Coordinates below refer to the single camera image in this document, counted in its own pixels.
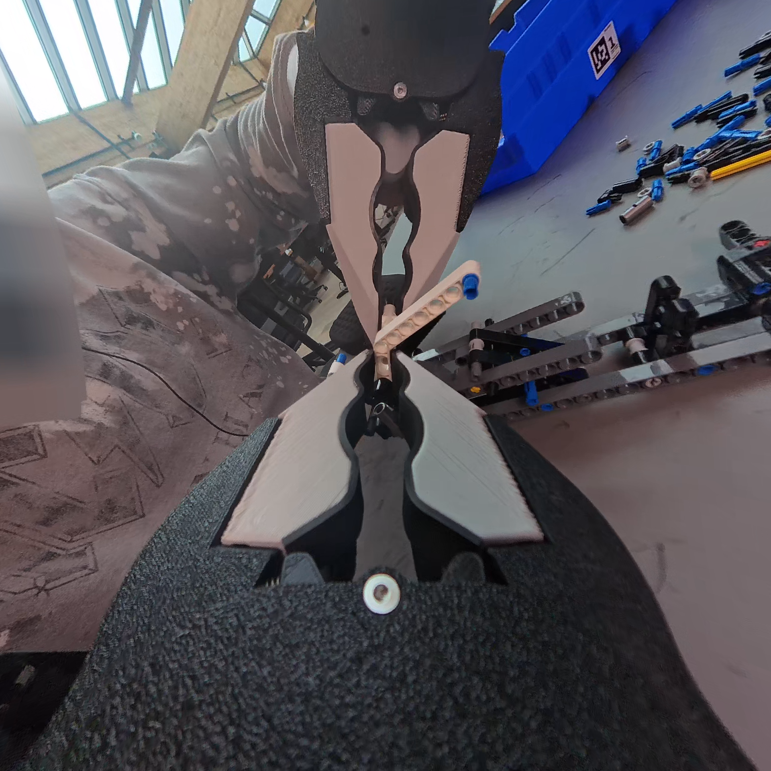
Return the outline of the person's black trousers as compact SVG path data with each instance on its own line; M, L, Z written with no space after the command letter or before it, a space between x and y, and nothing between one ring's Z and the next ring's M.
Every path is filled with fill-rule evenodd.
M49 723L88 651L1 655L1 769L14 769Z

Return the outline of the grey desk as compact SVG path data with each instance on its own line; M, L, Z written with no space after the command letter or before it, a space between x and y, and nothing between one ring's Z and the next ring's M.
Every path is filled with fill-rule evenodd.
M769 31L770 3L677 2L538 173L475 207L449 264L483 265L479 310L455 308L437 345L580 292L562 336L644 309L651 281L685 294L717 283L718 228L769 234L769 165L703 189L668 189L631 226L622 206L585 210L630 177L653 140L693 146L710 130L671 121L721 92L738 52ZM631 147L615 143L629 137ZM758 769L769 769L769 367L749 365L647 394L579 406L517 430L603 513L657 595L691 673Z

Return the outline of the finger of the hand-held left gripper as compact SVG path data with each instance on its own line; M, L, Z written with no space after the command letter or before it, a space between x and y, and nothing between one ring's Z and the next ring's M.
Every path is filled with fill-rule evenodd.
M327 124L325 146L328 235L361 326L373 342L380 325L379 293L373 271L381 257L374 226L374 202L383 173L382 150L352 122Z
M457 221L469 136L442 130L414 153L411 169L419 212L408 243L412 276L406 295L435 286L459 239Z

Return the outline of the grey black toy chassis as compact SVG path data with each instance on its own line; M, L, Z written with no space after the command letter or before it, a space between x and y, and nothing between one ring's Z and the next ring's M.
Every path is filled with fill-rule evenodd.
M769 365L769 236L740 220L718 236L712 287L685 294L662 275L642 312L565 339L538 337L583 310L581 295L568 293L411 360L487 414L510 419Z

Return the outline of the pile of blue black pins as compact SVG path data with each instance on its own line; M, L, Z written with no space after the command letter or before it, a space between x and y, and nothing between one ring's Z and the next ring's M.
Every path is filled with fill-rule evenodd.
M671 122L671 129L705 126L710 133L693 146L663 140L648 143L636 159L634 174L606 189L596 203L588 207L588 217L598 216L620 205L625 196L650 195L661 202L665 185L685 184L697 189L710 180L713 170L769 150L770 126L770 32L741 49L738 61L725 68L726 80L735 80L752 71L751 91L728 90L705 103L699 103Z

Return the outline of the blue bin with square tag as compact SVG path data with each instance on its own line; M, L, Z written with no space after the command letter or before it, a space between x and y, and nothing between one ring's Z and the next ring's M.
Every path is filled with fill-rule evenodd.
M522 5L490 44L505 54L502 135L481 194L535 174L674 4Z

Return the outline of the black office chair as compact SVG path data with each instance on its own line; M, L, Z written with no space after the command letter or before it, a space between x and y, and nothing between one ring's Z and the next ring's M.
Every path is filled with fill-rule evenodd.
M257 274L237 299L238 310L255 327L294 352L308 349L303 361L314 369L335 358L332 344L315 342L310 334L312 306L322 301L320 292L329 290L322 281L325 273L347 292L326 229L307 226L290 245L257 253Z

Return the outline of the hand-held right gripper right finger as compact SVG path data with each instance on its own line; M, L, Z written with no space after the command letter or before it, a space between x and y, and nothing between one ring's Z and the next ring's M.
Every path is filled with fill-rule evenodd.
M485 413L403 353L394 364L401 378L400 429L410 448L410 500L477 546L542 542Z

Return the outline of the black oval pad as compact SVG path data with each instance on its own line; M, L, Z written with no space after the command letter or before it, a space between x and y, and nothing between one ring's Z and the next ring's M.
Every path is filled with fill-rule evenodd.
M395 300L401 294L404 275L383 275L380 279L380 290L388 304L394 304ZM412 356L418 351L425 337L438 325L445 313L434 318L429 324L423 327L419 332L411 335L405 342L402 342L397 350ZM330 328L330 347L339 349L351 356L356 356L361 352L371 350L371 341L365 333L359 317L355 311L352 302L349 302L335 319Z

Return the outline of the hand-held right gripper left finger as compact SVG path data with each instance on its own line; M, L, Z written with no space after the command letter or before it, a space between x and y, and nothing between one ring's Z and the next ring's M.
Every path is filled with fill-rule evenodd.
M279 416L222 534L225 546L290 551L352 500L366 422L361 352Z

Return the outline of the skylight window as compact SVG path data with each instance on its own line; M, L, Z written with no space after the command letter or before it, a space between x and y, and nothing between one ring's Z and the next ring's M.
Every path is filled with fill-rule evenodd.
M133 93L167 85L192 2L152 1ZM2 72L22 120L35 125L123 96L140 1L1 1ZM255 1L235 63L262 52L279 1Z

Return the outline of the yellow toy axle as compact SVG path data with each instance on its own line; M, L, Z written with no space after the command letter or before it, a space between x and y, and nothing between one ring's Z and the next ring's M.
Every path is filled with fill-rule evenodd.
M752 169L770 163L771 152L770 150L764 153L758 153L757 155L748 157L746 159L738 160L735 163L730 163L726 166L717 168L709 173L710 179L716 181L725 177L741 173L745 170Z

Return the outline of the person's left forearm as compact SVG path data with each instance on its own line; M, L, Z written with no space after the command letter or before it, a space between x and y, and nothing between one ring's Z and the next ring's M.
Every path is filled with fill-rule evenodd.
M165 310L182 288L230 311L257 258L320 221L294 126L307 40L279 35L265 91L172 158L94 167L49 190L77 302L86 286L138 288Z

